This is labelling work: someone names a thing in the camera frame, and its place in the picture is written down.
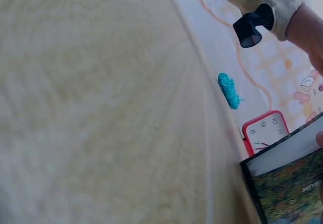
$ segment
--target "black clip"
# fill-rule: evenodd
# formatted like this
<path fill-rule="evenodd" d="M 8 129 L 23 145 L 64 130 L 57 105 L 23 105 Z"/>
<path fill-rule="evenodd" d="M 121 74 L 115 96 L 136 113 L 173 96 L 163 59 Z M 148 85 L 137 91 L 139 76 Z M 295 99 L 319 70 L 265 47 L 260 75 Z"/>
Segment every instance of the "black clip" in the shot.
<path fill-rule="evenodd" d="M 273 10 L 267 4 L 261 4 L 255 12 L 245 14 L 233 24 L 240 45 L 243 48 L 257 45 L 261 41 L 262 35 L 257 31 L 256 26 L 263 26 L 268 31 L 271 31 L 274 26 L 274 20 Z"/>

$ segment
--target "clock face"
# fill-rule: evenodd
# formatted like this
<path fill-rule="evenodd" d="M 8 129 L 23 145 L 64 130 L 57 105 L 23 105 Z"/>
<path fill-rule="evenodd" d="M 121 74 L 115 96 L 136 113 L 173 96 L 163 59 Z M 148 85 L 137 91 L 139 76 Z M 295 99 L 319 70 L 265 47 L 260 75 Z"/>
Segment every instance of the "clock face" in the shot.
<path fill-rule="evenodd" d="M 278 112 L 266 116 L 246 128 L 254 153 L 265 149 L 288 135 L 282 115 Z"/>

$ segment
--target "play mat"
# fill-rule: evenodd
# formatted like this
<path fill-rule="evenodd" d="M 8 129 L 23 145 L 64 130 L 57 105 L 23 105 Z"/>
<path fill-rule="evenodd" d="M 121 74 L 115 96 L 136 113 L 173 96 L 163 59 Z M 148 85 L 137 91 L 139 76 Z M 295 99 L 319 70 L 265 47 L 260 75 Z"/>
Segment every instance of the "play mat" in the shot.
<path fill-rule="evenodd" d="M 217 73 L 225 72 L 245 99 L 234 111 L 239 128 L 271 109 L 280 110 L 290 131 L 323 109 L 323 78 L 307 54 L 279 42 L 264 28 L 261 43 L 243 49 L 232 24 L 240 11 L 226 0 L 176 0 Z M 314 0 L 305 0 L 315 6 Z"/>

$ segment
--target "teal yarn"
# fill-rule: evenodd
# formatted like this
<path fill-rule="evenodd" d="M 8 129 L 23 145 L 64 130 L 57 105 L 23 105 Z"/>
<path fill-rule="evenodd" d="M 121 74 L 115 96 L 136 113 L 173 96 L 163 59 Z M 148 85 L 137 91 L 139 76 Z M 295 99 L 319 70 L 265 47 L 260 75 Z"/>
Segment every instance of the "teal yarn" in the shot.
<path fill-rule="evenodd" d="M 244 99 L 240 99 L 237 95 L 233 79 L 230 79 L 229 75 L 225 73 L 220 73 L 218 76 L 218 84 L 226 97 L 230 108 L 238 109 L 240 102 L 244 101 Z"/>

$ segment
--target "book cover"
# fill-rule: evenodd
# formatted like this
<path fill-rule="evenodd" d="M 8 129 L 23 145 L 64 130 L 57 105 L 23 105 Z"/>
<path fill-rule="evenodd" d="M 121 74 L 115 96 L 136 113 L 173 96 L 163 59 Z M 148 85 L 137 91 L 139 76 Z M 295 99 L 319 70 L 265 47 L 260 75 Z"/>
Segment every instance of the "book cover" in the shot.
<path fill-rule="evenodd" d="M 241 163 L 262 223 L 323 223 L 322 115 Z"/>
<path fill-rule="evenodd" d="M 323 149 L 253 177 L 268 223 L 320 223 Z"/>

